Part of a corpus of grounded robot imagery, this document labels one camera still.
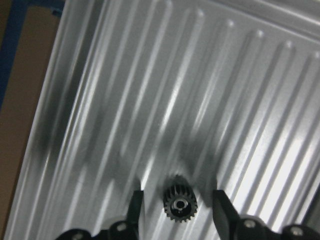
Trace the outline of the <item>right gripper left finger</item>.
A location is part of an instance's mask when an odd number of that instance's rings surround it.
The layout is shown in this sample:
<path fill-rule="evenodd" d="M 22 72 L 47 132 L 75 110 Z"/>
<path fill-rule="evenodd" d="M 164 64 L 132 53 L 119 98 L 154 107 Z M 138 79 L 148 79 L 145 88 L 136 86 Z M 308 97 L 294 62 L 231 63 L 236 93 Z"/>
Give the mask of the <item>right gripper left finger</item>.
<path fill-rule="evenodd" d="M 143 240 L 145 230 L 144 191 L 135 190 L 131 197 L 127 216 L 127 240 Z"/>

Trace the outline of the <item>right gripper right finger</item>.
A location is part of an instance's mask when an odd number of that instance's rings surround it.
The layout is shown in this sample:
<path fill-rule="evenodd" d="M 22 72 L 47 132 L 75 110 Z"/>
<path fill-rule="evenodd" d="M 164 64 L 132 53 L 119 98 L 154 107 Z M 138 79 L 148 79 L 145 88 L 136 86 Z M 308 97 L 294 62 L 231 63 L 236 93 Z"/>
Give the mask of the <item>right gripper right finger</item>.
<path fill-rule="evenodd" d="M 233 240 L 240 215 L 223 190 L 212 191 L 212 218 L 221 240 Z"/>

